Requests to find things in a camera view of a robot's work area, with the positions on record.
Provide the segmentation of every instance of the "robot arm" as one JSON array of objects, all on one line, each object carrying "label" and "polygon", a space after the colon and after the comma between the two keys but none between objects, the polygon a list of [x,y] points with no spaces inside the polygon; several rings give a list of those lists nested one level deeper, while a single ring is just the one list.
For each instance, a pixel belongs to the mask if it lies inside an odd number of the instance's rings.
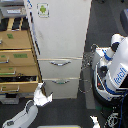
[{"label": "robot arm", "polygon": [[49,97],[46,97],[41,91],[44,84],[45,83],[38,83],[38,86],[34,92],[34,105],[44,106],[48,102],[52,102],[52,94]]},{"label": "robot arm", "polygon": [[106,51],[103,50],[104,56],[100,59],[100,67],[101,69],[108,69],[110,64],[111,64],[111,60],[118,48],[118,45],[121,43],[121,41],[124,39],[123,36],[119,35],[119,34],[114,34],[112,36],[111,39],[111,47],[109,47]]},{"label": "robot arm", "polygon": [[35,92],[34,100],[30,100],[26,103],[23,111],[19,112],[15,117],[7,120],[2,128],[28,128],[29,125],[34,121],[37,116],[38,108],[37,106],[44,106],[49,102],[52,102],[52,94],[46,97],[41,88],[44,83],[39,83]]}]

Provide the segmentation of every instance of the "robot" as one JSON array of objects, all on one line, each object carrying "label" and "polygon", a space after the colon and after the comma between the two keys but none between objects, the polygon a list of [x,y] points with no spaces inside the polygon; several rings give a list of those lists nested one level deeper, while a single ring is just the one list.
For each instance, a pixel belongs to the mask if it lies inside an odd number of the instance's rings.
[{"label": "robot", "polygon": [[38,114],[37,106],[44,106],[49,102],[52,102],[52,93],[49,97],[46,97],[41,88],[45,83],[38,83],[38,86],[34,92],[34,99],[29,100],[23,111],[19,112],[15,117],[5,121],[2,128],[28,128],[34,121]]},{"label": "robot", "polygon": [[128,90],[128,37],[114,34],[111,46],[96,48],[92,69],[93,91],[98,100],[115,106]]}]

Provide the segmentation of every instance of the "label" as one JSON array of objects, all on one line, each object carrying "label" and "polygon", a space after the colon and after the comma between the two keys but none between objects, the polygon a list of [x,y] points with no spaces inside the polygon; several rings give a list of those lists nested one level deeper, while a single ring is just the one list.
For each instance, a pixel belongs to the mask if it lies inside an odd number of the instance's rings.
[{"label": "label", "polygon": [[20,13],[20,12],[21,12],[21,10],[19,10],[19,9],[7,10],[7,13],[9,13],[9,14],[17,14],[17,13]]},{"label": "label", "polygon": [[127,72],[128,71],[120,64],[113,76],[113,81],[115,85],[117,85],[117,87],[119,87],[122,84],[127,75]]},{"label": "label", "polygon": [[1,58],[6,58],[6,56],[5,55],[1,55]]},{"label": "label", "polygon": [[7,34],[9,39],[13,39],[13,35],[12,34]]},{"label": "label", "polygon": [[49,17],[49,5],[46,3],[37,4],[37,10],[39,17]]},{"label": "label", "polygon": [[27,54],[13,54],[14,58],[28,58]]}]

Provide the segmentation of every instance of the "refrigerator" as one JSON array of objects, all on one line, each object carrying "label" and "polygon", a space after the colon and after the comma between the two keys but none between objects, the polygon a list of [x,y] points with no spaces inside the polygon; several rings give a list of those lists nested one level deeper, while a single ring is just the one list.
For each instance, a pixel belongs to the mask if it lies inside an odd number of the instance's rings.
[{"label": "refrigerator", "polygon": [[91,0],[24,0],[46,96],[77,98]]}]

